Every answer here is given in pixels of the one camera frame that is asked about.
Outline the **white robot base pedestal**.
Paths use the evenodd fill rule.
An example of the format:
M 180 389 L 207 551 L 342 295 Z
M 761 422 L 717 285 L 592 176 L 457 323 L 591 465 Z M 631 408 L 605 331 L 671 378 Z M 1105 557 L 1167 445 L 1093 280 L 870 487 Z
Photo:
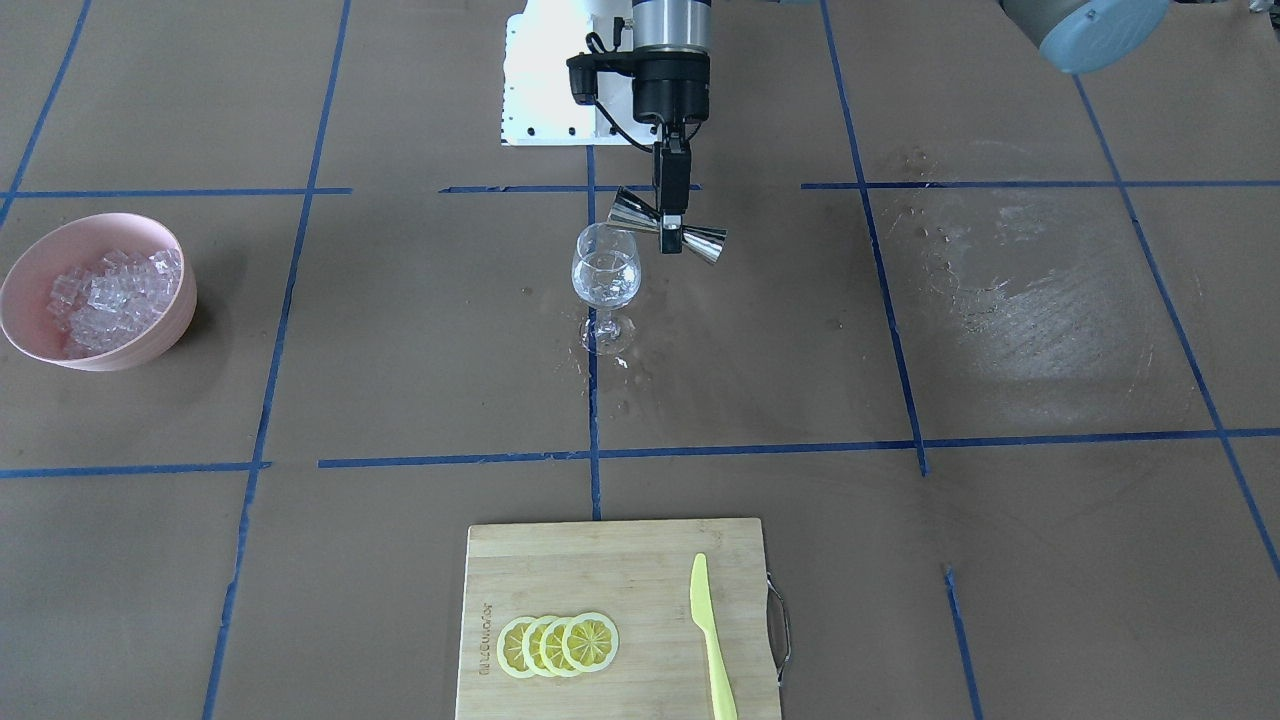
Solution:
M 654 142 L 650 126 L 632 118 L 631 79 L 602 73 L 599 101 L 613 126 L 594 105 L 577 105 L 567 60 L 588 51 L 591 32 L 613 47 L 614 19 L 628 22 L 628 1 L 526 1 L 506 22 L 500 142 L 512 147 L 625 146 L 631 138 Z

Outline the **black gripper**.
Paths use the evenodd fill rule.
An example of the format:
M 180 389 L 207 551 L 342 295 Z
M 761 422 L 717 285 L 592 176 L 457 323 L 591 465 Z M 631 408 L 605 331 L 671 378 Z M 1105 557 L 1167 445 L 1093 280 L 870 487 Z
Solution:
M 660 252 L 682 252 L 692 168 L 687 142 L 710 115 L 710 56 L 698 51 L 636 50 L 632 70 L 634 119 L 658 128 L 660 140 L 653 149 Z M 666 140 L 673 135 L 682 140 Z

